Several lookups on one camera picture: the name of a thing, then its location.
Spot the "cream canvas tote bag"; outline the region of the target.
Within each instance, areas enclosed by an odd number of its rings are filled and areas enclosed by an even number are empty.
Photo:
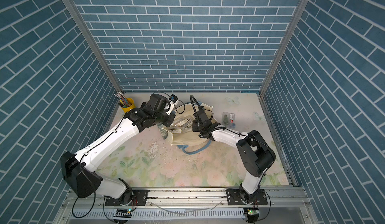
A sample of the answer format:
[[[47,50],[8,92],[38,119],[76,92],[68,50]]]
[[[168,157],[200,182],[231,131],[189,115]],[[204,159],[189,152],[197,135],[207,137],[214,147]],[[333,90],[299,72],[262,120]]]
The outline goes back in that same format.
[[[177,108],[175,111],[175,119],[173,123],[181,117],[191,117],[193,120],[195,120],[193,114],[194,111],[191,103],[187,102],[185,105],[179,106]],[[185,128],[185,132],[182,134],[172,134],[167,131],[167,129],[170,127],[166,127],[162,124],[158,124],[157,126],[160,130],[161,136],[166,140],[166,143],[177,146],[183,153],[187,155],[197,154],[205,150],[212,142],[209,139],[200,138],[198,132],[193,132],[193,127]]]

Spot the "clear compass set case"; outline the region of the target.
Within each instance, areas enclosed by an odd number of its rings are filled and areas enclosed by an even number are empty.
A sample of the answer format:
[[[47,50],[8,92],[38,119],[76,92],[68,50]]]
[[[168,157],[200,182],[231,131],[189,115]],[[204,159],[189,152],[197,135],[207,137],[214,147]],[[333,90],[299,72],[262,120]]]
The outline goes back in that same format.
[[[221,121],[221,123],[225,127],[229,126],[229,124],[230,124],[230,115],[229,115],[228,112],[223,112],[222,113],[222,121]]]

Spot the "clear compass case blue insert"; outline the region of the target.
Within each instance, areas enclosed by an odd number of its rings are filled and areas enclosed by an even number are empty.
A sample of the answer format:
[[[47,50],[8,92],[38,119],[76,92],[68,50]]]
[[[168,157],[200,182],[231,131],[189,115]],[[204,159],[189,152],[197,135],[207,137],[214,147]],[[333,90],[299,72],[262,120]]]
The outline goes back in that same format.
[[[235,127],[236,127],[235,114],[234,113],[230,113],[229,115],[230,115],[229,127],[231,129],[235,129]]]

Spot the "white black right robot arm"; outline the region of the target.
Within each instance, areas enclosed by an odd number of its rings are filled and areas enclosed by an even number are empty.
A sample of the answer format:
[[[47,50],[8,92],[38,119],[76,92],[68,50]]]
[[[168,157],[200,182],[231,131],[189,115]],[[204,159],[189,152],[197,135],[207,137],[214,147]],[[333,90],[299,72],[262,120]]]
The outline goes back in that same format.
[[[213,123],[203,107],[199,111],[194,110],[193,116],[195,117],[193,131],[198,132],[201,138],[221,142],[238,150],[246,169],[241,190],[250,196],[253,195],[260,188],[264,174],[276,160],[272,148],[256,130],[248,133],[239,132]]]

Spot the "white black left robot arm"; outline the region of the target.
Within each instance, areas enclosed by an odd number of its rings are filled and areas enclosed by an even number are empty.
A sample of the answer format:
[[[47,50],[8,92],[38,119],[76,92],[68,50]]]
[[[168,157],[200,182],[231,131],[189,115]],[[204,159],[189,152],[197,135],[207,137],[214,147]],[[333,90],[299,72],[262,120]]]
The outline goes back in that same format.
[[[152,94],[148,102],[126,112],[117,125],[96,141],[74,154],[65,152],[60,158],[63,179],[77,197],[82,199],[97,194],[112,198],[121,206],[131,204],[133,192],[127,182],[98,175],[96,170],[110,154],[144,129],[157,124],[171,126],[178,102],[175,95],[167,98]]]

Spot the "clear compass case front left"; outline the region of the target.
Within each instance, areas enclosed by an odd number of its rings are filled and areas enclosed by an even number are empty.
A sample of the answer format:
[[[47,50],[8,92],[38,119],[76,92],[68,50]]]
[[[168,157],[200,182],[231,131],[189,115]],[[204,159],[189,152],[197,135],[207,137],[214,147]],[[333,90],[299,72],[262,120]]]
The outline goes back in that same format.
[[[190,128],[192,127],[193,119],[191,117],[179,118],[173,124],[173,128]]]

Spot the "yellow pencil cup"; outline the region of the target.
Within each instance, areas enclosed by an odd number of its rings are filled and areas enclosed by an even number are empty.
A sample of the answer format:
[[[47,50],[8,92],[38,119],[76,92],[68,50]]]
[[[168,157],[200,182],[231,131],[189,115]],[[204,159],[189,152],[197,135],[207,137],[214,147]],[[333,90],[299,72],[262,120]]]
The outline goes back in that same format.
[[[122,99],[119,101],[119,106],[121,107],[124,113],[127,113],[136,107],[134,100],[131,98],[125,98],[125,101],[123,101]]]

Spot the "coloured pencils bundle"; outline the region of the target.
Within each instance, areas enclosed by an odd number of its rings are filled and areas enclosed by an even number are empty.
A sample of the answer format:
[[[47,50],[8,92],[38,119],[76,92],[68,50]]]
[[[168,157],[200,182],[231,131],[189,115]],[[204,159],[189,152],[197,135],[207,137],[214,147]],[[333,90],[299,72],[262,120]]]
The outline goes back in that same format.
[[[119,99],[119,105],[122,108],[128,108],[131,106],[131,103],[126,99],[122,92],[117,92],[114,94]]]

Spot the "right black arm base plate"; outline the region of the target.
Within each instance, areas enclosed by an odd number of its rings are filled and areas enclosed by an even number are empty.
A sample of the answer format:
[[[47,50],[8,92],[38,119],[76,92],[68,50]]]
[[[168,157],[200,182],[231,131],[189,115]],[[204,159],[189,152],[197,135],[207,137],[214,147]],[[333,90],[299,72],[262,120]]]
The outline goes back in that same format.
[[[230,206],[239,205],[267,205],[267,195],[264,189],[258,189],[254,193],[247,193],[242,187],[226,189],[227,203]]]

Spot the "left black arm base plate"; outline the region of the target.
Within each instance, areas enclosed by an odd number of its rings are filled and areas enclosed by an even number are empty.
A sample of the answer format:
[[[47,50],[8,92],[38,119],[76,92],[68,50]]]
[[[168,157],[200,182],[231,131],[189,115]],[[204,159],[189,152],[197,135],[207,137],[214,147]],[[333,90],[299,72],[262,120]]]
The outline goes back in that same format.
[[[126,191],[120,198],[106,197],[104,205],[107,207],[138,207],[145,206],[149,190]]]

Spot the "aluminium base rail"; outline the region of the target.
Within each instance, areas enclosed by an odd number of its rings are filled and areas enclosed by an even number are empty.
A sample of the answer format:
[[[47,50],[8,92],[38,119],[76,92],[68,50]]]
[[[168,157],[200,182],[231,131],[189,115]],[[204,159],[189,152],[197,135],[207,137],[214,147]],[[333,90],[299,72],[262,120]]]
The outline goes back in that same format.
[[[136,203],[119,206],[70,193],[56,224],[315,224],[303,188],[264,187],[249,204],[237,188],[137,188]]]

